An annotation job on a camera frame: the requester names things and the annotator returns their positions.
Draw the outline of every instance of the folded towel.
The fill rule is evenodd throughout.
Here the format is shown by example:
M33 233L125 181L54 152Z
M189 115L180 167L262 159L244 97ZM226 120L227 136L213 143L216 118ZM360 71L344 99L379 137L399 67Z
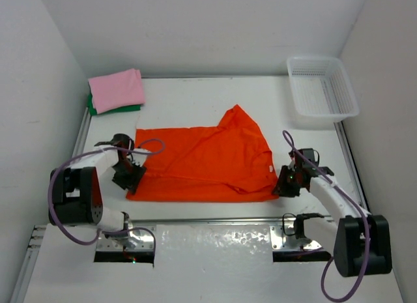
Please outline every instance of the folded towel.
M89 112L91 116L97 115L97 110L93 106L93 96L91 93L89 94L87 107L89 108ZM141 109L140 104L136 104L134 106L122 106L121 108L111 109L110 111L104 112L103 114L133 112L133 111L139 111L140 109Z
M89 79L94 108L98 114L122 106L145 103L141 73L134 68Z

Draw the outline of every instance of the plastic basket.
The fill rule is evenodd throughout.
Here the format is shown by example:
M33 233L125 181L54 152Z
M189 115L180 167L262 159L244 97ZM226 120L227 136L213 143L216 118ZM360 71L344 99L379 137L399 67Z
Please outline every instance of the plastic basket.
M359 114L359 105L343 63L335 57L287 60L295 109L310 121L337 123Z

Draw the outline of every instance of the orange fabric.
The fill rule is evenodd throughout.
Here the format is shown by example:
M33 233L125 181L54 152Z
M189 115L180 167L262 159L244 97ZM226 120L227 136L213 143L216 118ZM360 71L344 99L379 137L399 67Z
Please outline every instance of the orange fabric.
M256 202L277 198L272 153L258 125L235 106L216 127L136 130L136 145L150 138L165 151L148 157L136 201ZM157 151L160 144L143 146Z

